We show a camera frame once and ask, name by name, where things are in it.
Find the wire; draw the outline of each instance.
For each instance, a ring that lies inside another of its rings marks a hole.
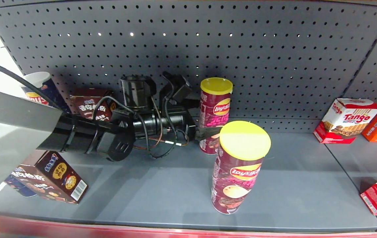
[[[93,120],[93,123],[98,126],[98,121],[96,120],[96,114],[98,113],[98,110],[99,110],[99,107],[101,106],[101,104],[106,100],[106,99],[110,99],[112,101],[114,101],[116,104],[118,104],[120,107],[124,108],[125,110],[127,110],[128,112],[136,115],[140,122],[142,123],[142,126],[143,126],[143,130],[145,131],[145,139],[146,139],[146,148],[148,150],[148,152],[150,153],[150,148],[149,148],[149,136],[148,136],[148,130],[146,128],[146,124],[145,124],[145,121],[143,120],[142,116],[131,110],[130,108],[124,106],[122,103],[120,103],[118,100],[116,100],[115,98],[111,97],[111,96],[105,96],[103,98],[101,98],[98,103],[96,104],[96,107],[93,109],[93,117],[92,117],[92,120]]]
[[[187,135],[187,133],[183,130],[180,130],[178,128],[176,128],[177,131],[181,132],[182,134],[184,134],[184,139],[186,140],[186,143],[185,144],[182,144],[181,146],[186,146],[188,143],[189,143],[189,136]]]
[[[182,131],[180,129],[176,129],[176,130],[182,132],[184,135],[187,135],[184,131]],[[159,138],[149,137],[149,140],[158,141],[158,139]],[[163,142],[163,143],[173,143],[172,141],[169,141],[169,140],[160,140],[160,142]],[[176,143],[176,145],[178,145],[178,146],[186,146],[188,143],[189,143],[189,141],[186,140],[186,143],[184,143],[184,144]],[[141,146],[133,146],[133,148],[135,148],[135,149],[143,149],[143,150],[146,149],[145,147],[141,147]]]
[[[62,110],[65,114],[68,114],[67,111],[65,111],[64,109],[60,108],[58,106],[58,104],[56,104],[55,101],[53,101],[52,99],[48,98],[46,95],[44,95],[42,93],[41,90],[39,90],[37,87],[33,86],[33,84],[29,83],[27,80],[25,80],[24,78],[18,76],[17,74],[14,74],[13,72],[9,71],[8,69],[0,66],[0,72],[8,75],[9,77],[12,77],[13,79],[17,80],[19,83],[21,83],[22,85],[28,87],[30,90],[32,90],[33,92],[37,93],[40,97],[42,97],[43,99],[45,99],[46,101],[48,101],[48,103],[50,105],[52,105],[53,107],[59,109],[59,110]]]
[[[152,155],[152,157],[154,157],[155,159],[158,159],[158,158],[162,158],[166,155],[168,155],[172,149],[175,147],[176,143],[177,143],[177,139],[178,139],[178,136],[177,136],[177,131],[174,127],[174,124],[172,123],[171,121],[171,118],[169,117],[169,114],[168,114],[168,103],[169,103],[169,99],[174,95],[174,92],[175,92],[175,87],[174,85],[172,84],[171,80],[169,80],[169,78],[165,77],[164,78],[169,82],[169,84],[171,85],[171,92],[170,94],[168,94],[166,97],[165,97],[165,101],[163,102],[163,109],[164,109],[164,113],[165,113],[165,116],[166,116],[166,120],[168,121],[169,125],[171,126],[171,129],[172,131],[174,132],[174,135],[175,135],[175,140],[174,140],[174,143],[172,144],[172,147],[169,148],[169,150],[167,150],[164,154],[160,155],[160,156],[154,156]]]
[[[152,149],[152,148],[156,147],[156,146],[159,144],[159,142],[161,141],[161,139],[162,139],[162,135],[163,135],[163,125],[162,125],[161,113],[159,112],[158,107],[157,107],[157,105],[156,105],[156,103],[155,103],[155,100],[154,100],[154,98],[153,98],[152,96],[151,96],[151,100],[152,100],[152,102],[154,103],[154,107],[155,107],[156,113],[158,114],[159,124],[160,124],[160,126],[161,126],[161,134],[159,135],[159,138],[158,138],[158,141],[156,142],[156,144],[155,144],[154,146],[151,147],[151,149]]]

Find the lay's logo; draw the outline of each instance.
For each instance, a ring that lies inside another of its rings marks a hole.
[[[218,102],[215,106],[214,106],[214,114],[216,116],[223,116],[223,115],[226,115],[228,112],[229,112],[229,101],[230,99],[229,98],[226,98],[220,102]]]
[[[229,173],[241,180],[251,180],[257,177],[262,164],[253,164],[247,166],[238,166],[232,168]]]
[[[28,99],[30,99],[32,101],[35,101],[35,102],[38,102],[40,104],[44,104],[44,105],[48,105],[49,104],[48,101],[46,101],[45,99],[43,99],[41,96],[39,96],[35,92],[27,92],[26,96],[27,96]]]

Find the white cup lid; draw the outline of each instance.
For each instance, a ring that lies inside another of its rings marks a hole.
[[[40,88],[42,84],[51,78],[51,74],[48,72],[34,72],[31,74],[27,74],[24,76],[24,79],[27,80],[29,83],[33,84],[33,86]]]

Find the yellow lid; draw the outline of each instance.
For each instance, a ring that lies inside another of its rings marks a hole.
[[[232,157],[254,161],[264,157],[270,149],[270,137],[264,129],[250,122],[229,122],[221,129],[219,141]]]
[[[200,88],[212,95],[225,95],[232,92],[232,83],[221,77],[210,77],[201,81]]]

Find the barcode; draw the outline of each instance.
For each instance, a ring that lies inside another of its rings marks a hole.
[[[368,207],[371,209],[371,211],[373,212],[373,214],[377,214],[376,208],[374,207],[374,205],[372,204],[372,202],[368,199],[368,197],[365,196],[365,195],[363,195],[362,198],[365,201],[365,203],[368,205]]]
[[[87,184],[83,180],[80,180],[73,193],[71,193],[71,197],[78,201],[86,188]]]

